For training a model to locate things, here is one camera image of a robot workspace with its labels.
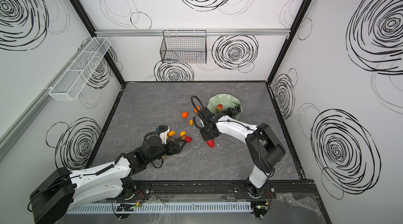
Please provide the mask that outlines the fake strawberry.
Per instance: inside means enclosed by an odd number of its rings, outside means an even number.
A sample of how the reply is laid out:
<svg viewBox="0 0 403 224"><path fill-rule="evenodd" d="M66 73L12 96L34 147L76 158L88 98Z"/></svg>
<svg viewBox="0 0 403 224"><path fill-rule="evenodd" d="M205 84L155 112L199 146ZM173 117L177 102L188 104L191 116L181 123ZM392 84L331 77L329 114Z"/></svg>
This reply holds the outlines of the fake strawberry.
<svg viewBox="0 0 403 224"><path fill-rule="evenodd" d="M182 140L185 140L187 143L189 143L189 142L192 142L193 139L191 137L185 135L182 137Z"/></svg>
<svg viewBox="0 0 403 224"><path fill-rule="evenodd" d="M214 140L209 140L206 143L208 144L209 147L214 147L215 146Z"/></svg>
<svg viewBox="0 0 403 224"><path fill-rule="evenodd" d="M216 113L221 112L223 109L223 105L222 104L218 104L215 108Z"/></svg>

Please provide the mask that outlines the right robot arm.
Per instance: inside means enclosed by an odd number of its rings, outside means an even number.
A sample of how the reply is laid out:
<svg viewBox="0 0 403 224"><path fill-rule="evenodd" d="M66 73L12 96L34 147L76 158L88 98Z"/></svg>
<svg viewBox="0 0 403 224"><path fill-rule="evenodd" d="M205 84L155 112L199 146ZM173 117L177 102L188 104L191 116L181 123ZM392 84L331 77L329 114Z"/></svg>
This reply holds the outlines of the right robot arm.
<svg viewBox="0 0 403 224"><path fill-rule="evenodd" d="M245 143L254 168L248 177L248 193L253 198L265 192L269 175L282 160L286 150L270 126L246 124L220 112L213 114L207 108L196 108L202 126L197 126L203 140L209 147L214 147L214 139L221 134L229 135Z"/></svg>

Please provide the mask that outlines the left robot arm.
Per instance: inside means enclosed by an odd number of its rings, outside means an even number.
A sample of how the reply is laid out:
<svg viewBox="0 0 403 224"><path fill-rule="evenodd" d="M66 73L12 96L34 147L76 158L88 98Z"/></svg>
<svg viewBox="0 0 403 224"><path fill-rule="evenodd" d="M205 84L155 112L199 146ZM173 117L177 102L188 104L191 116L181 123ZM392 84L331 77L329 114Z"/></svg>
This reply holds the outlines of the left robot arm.
<svg viewBox="0 0 403 224"><path fill-rule="evenodd" d="M30 195L27 206L36 224L54 224L71 210L106 198L116 198L131 187L131 176L165 156L181 153L186 140L163 142L156 135L112 162L91 168L56 169Z"/></svg>

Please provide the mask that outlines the dark fake grape bunch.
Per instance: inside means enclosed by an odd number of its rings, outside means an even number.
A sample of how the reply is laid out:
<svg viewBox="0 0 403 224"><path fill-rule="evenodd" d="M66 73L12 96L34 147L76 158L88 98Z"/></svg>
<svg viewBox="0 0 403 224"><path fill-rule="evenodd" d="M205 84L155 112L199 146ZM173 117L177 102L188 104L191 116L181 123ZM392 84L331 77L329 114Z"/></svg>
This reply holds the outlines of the dark fake grape bunch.
<svg viewBox="0 0 403 224"><path fill-rule="evenodd" d="M225 115L235 119L236 116L242 113L241 104L233 102L233 107L229 107L222 111Z"/></svg>

